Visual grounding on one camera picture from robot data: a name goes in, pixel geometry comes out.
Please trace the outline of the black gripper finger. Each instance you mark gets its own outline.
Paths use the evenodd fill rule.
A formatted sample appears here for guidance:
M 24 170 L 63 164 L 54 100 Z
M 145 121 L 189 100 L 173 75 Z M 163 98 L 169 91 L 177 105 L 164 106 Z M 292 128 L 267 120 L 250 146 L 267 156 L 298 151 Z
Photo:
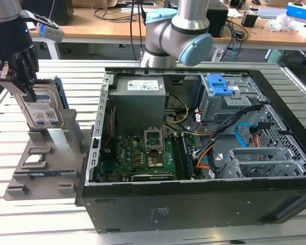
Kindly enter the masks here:
M 36 102 L 33 86 L 39 71 L 37 49 L 31 45 L 28 49 L 13 56 L 13 71 L 16 73 L 16 87 L 24 95 L 26 102 Z
M 25 85 L 18 81 L 17 73 L 9 68 L 8 62 L 4 62 L 0 71 L 0 85 L 10 93 L 26 93 Z

